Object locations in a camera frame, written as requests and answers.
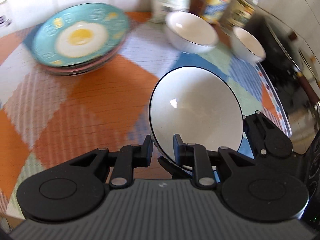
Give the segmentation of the large white bowl black rim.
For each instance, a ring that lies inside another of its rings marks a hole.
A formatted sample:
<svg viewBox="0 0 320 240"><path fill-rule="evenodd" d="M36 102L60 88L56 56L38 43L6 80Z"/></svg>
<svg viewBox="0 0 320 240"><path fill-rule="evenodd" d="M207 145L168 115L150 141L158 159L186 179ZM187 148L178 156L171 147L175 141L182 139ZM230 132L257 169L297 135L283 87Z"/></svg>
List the large white bowl black rim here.
<svg viewBox="0 0 320 240"><path fill-rule="evenodd" d="M243 139L239 100L223 79L200 67L179 67L161 77L150 96L148 118L153 142L173 164L175 134L211 151L238 150Z"/></svg>

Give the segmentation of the small white ribbed bowl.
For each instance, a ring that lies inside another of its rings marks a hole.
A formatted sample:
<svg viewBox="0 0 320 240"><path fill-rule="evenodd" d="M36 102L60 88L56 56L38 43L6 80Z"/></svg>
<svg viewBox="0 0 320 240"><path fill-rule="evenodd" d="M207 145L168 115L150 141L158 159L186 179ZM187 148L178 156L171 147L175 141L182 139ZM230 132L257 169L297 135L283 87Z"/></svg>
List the small white ribbed bowl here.
<svg viewBox="0 0 320 240"><path fill-rule="evenodd" d="M234 27L231 34L233 54L248 63L256 64L266 58L266 53L260 42L248 31Z"/></svg>

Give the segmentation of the colourful patchwork table mat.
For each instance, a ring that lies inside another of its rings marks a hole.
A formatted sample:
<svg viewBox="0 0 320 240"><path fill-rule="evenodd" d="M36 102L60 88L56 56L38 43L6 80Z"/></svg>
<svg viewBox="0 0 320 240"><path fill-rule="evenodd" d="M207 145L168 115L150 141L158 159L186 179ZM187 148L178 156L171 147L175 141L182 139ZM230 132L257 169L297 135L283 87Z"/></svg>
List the colourful patchwork table mat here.
<svg viewBox="0 0 320 240"><path fill-rule="evenodd" d="M1 38L1 213L22 218L22 181L100 146L140 144L157 81L181 66L206 68L231 87L244 115L262 111L291 134L274 88L260 67L234 57L222 39L204 54L173 48L145 12L129 13L131 31L115 58L80 76L46 73L31 55L37 27Z"/></svg>

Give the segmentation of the black wok with lid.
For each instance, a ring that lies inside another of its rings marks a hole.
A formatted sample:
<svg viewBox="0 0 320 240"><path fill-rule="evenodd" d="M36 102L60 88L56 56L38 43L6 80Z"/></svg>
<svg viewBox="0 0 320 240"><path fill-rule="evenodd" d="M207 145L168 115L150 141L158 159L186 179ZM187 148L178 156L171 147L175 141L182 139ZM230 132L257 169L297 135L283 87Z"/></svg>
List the black wok with lid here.
<svg viewBox="0 0 320 240"><path fill-rule="evenodd" d="M245 30L262 45L266 57L261 65L281 101L286 115L310 106L301 87L295 66L302 66L298 51L285 30L270 17L255 14L246 23Z"/></svg>

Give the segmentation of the pink plate under teal plate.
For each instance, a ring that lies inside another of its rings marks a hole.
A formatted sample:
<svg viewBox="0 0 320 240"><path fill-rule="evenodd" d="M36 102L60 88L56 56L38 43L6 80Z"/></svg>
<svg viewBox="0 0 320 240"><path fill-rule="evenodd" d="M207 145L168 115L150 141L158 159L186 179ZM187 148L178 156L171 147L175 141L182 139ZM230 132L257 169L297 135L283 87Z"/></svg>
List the pink plate under teal plate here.
<svg viewBox="0 0 320 240"><path fill-rule="evenodd" d="M82 73L90 72L92 70L95 70L101 67L108 61L111 61L120 51L126 39L127 39L126 37L123 38L120 44L116 46L116 48L112 49L109 53L98 57L97 59L93 59L85 63L75 64L67 67L50 67L50 66L45 66L43 64L40 64L39 69L49 74L59 75L59 76L80 75Z"/></svg>

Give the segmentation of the white vinegar bottle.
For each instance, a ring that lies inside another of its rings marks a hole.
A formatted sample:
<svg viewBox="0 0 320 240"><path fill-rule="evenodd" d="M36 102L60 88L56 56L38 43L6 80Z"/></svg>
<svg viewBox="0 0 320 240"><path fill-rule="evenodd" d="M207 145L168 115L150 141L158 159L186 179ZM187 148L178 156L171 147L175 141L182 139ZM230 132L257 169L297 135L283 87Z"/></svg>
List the white vinegar bottle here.
<svg viewBox="0 0 320 240"><path fill-rule="evenodd" d="M259 0L231 0L220 19L220 26L228 31L233 27L243 28L254 14L258 2Z"/></svg>

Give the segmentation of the yellow label cooking wine bottle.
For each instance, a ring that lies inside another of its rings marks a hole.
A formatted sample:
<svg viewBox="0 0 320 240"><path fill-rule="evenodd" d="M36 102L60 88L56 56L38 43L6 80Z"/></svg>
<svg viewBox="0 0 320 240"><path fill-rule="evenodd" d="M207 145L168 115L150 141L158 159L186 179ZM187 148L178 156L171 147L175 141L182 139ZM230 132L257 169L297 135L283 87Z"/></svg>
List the yellow label cooking wine bottle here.
<svg viewBox="0 0 320 240"><path fill-rule="evenodd" d="M216 24L229 6L231 0L205 0L200 17L210 24Z"/></svg>

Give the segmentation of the teal fried egg plate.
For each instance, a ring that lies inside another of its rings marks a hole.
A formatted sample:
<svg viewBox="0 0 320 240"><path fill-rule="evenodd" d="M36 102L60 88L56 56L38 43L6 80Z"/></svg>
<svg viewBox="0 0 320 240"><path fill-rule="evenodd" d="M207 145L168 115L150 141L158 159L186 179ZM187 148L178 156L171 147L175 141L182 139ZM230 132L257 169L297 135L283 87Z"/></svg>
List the teal fried egg plate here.
<svg viewBox="0 0 320 240"><path fill-rule="evenodd" d="M129 29L129 18L117 7L75 5L40 26L31 42L31 53L37 62L51 67L85 63L118 47Z"/></svg>

